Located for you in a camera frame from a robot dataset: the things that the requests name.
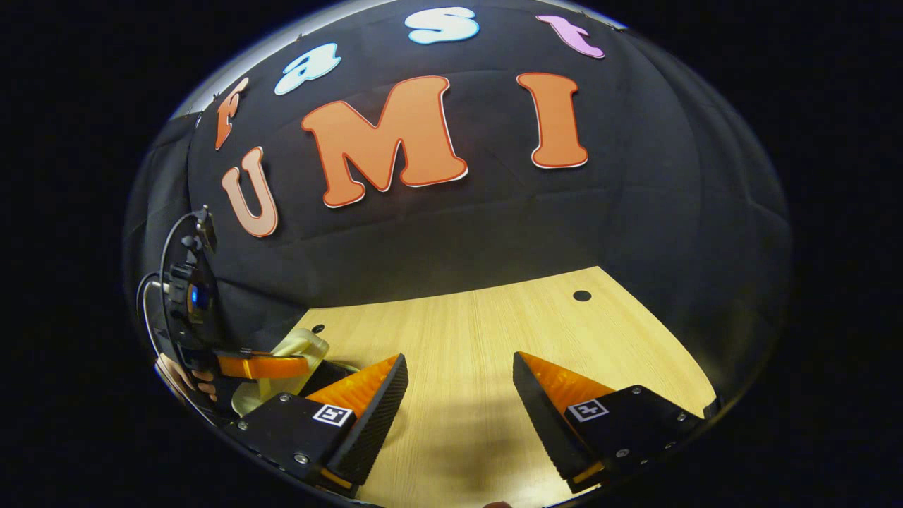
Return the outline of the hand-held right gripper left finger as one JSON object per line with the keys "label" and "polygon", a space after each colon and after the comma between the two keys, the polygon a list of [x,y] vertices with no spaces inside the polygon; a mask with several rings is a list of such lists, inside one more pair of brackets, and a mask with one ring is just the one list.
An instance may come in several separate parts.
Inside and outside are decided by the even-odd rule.
{"label": "hand-held right gripper left finger", "polygon": [[292,479],[352,498],[408,386],[402,353],[305,397],[280,393],[236,421],[236,443]]}

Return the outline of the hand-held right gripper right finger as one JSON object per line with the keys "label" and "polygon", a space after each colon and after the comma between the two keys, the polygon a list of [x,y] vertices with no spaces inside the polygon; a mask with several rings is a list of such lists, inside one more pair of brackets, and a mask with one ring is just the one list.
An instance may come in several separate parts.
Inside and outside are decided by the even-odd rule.
{"label": "hand-held right gripper right finger", "polygon": [[513,383],[574,494],[645,472],[703,427],[702,418],[641,384],[612,389],[525,351],[513,355]]}

